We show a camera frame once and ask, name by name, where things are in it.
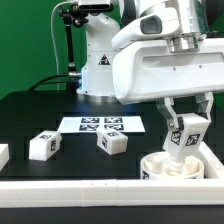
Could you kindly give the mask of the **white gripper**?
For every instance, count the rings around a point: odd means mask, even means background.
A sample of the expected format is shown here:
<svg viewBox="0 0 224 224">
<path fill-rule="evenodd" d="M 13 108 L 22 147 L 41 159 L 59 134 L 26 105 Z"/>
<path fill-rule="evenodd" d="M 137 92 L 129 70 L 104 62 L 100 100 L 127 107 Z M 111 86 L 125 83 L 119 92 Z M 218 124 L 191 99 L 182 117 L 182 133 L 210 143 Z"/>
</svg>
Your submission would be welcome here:
<svg viewBox="0 0 224 224">
<path fill-rule="evenodd" d="M 209 38 L 200 6 L 141 6 L 112 39 L 116 98 L 123 104 L 157 100 L 169 131 L 184 129 L 174 99 L 196 95 L 210 120 L 212 92 L 224 90 L 224 38 Z"/>
</svg>

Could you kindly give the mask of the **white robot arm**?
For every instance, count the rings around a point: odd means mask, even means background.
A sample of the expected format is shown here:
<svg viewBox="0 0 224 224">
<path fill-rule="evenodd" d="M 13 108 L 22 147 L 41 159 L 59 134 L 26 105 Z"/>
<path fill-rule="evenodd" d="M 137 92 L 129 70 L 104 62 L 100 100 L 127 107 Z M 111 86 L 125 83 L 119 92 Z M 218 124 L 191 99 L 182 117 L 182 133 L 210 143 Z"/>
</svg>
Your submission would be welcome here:
<svg viewBox="0 0 224 224">
<path fill-rule="evenodd" d="M 224 91 L 224 37 L 207 31 L 204 0 L 78 0 L 88 13 L 120 8 L 124 28 L 111 40 L 116 98 L 156 100 L 173 130 L 183 128 L 173 100 L 194 96 L 210 118 L 213 94 Z"/>
</svg>

